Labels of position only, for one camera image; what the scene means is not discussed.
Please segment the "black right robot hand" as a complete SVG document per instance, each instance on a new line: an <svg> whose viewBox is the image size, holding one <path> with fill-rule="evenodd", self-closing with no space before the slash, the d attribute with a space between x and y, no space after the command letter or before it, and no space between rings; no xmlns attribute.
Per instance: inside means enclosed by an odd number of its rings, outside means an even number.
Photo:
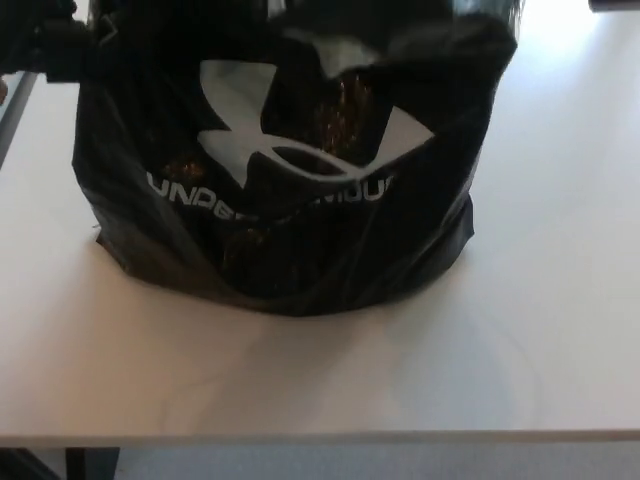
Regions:
<svg viewBox="0 0 640 480"><path fill-rule="evenodd" d="M640 0L589 0L593 12L639 11Z"/></svg>

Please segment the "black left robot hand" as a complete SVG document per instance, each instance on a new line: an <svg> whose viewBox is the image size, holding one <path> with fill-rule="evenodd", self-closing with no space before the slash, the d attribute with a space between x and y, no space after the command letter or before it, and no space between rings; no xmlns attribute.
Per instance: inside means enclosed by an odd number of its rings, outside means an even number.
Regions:
<svg viewBox="0 0 640 480"><path fill-rule="evenodd" d="M1 73L43 74L51 83L92 75L97 39L74 1L1 0Z"/></svg>

